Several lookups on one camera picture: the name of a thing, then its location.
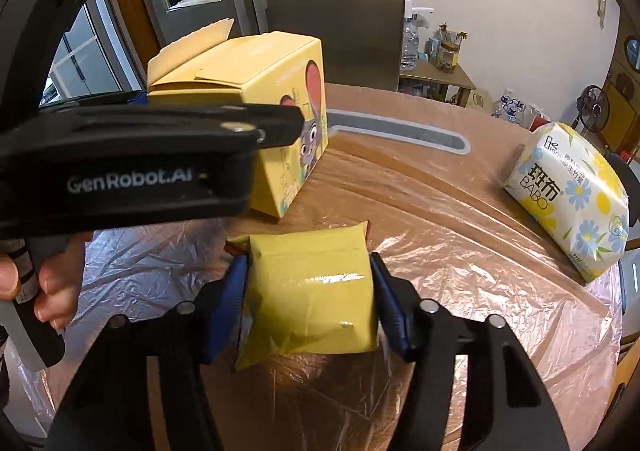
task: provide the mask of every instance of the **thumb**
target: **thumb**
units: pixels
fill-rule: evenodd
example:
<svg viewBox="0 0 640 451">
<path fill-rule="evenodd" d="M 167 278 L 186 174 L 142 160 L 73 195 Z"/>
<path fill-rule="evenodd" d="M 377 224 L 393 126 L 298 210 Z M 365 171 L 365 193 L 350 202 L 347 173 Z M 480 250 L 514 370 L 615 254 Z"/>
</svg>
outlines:
<svg viewBox="0 0 640 451">
<path fill-rule="evenodd" d="M 0 300 L 11 301 L 20 290 L 20 274 L 9 256 L 0 256 Z"/>
</svg>

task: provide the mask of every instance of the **round mirror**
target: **round mirror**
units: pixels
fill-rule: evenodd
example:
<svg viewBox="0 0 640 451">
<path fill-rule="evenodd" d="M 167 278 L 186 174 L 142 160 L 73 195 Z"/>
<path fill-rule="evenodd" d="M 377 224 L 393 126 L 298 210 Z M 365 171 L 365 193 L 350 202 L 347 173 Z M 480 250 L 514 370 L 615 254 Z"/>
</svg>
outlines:
<svg viewBox="0 0 640 451">
<path fill-rule="evenodd" d="M 626 60 L 631 68 L 636 72 L 640 72 L 640 40 L 634 36 L 630 36 L 625 41 Z"/>
</svg>

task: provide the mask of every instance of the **metal screw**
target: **metal screw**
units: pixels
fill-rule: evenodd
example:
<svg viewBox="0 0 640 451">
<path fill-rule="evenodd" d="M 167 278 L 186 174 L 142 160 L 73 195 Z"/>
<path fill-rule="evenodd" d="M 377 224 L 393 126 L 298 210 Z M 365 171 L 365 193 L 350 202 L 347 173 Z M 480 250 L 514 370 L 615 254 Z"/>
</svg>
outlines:
<svg viewBox="0 0 640 451">
<path fill-rule="evenodd" d="M 255 130 L 255 126 L 249 123 L 235 123 L 233 121 L 227 121 L 226 123 L 220 124 L 222 128 L 226 130 L 231 130 L 237 134 L 241 132 L 252 132 Z"/>
<path fill-rule="evenodd" d="M 504 328 L 507 325 L 504 317 L 498 316 L 497 314 L 491 314 L 491 316 L 489 316 L 489 323 L 491 323 L 496 328 Z"/>
<path fill-rule="evenodd" d="M 115 316 L 111 317 L 107 325 L 109 326 L 109 328 L 116 330 L 118 328 L 122 328 L 128 322 L 129 318 L 127 318 L 127 316 L 125 316 L 124 314 L 116 314 Z"/>
<path fill-rule="evenodd" d="M 424 299 L 420 301 L 420 308 L 429 314 L 435 314 L 440 308 L 440 305 L 432 299 Z"/>
<path fill-rule="evenodd" d="M 196 306 L 193 301 L 183 301 L 182 303 L 178 303 L 178 306 L 175 308 L 178 314 L 187 315 L 192 314 L 196 310 Z"/>
</svg>

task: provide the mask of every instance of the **human hand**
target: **human hand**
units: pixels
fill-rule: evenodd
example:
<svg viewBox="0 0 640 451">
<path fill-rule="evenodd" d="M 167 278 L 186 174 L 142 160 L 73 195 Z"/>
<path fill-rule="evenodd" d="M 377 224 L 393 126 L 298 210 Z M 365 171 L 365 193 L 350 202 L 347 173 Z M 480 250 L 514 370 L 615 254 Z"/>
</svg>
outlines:
<svg viewBox="0 0 640 451">
<path fill-rule="evenodd" d="M 76 315 L 84 271 L 84 243 L 92 237 L 93 233 L 72 235 L 65 252 L 51 256 L 40 268 L 35 315 L 56 330 L 64 328 Z M 18 269 L 10 257 L 0 256 L 0 300 L 11 301 L 19 291 Z"/>
</svg>

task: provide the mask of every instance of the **white floral tissue pack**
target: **white floral tissue pack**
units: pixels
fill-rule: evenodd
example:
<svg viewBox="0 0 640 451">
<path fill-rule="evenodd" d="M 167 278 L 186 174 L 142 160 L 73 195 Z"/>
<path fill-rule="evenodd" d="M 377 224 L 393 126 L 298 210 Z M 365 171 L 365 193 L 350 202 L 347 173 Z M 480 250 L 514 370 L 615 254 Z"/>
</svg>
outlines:
<svg viewBox="0 0 640 451">
<path fill-rule="evenodd" d="M 504 188 L 586 281 L 599 277 L 625 251 L 625 189 L 605 158 L 566 124 L 545 124 L 535 131 Z"/>
</svg>

